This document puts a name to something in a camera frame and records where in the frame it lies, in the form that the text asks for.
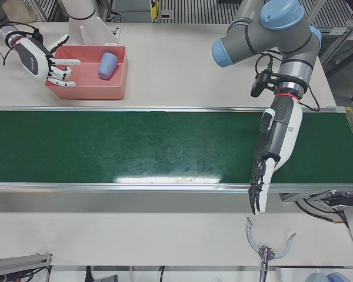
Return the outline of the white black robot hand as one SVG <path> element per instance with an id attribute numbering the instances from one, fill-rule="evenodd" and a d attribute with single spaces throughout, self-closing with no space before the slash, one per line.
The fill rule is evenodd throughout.
<path id="1" fill-rule="evenodd" d="M 291 157 L 301 122 L 302 108 L 291 94 L 275 95 L 263 112 L 248 190 L 253 214 L 265 212 L 272 175 Z"/>
<path id="2" fill-rule="evenodd" d="M 71 65 L 80 65 L 78 59 L 59 59 L 42 43 L 34 38 L 21 38 L 15 43 L 22 66 L 36 79 L 50 82 L 65 88 L 76 87 L 76 82 L 69 80 L 72 76 Z"/>

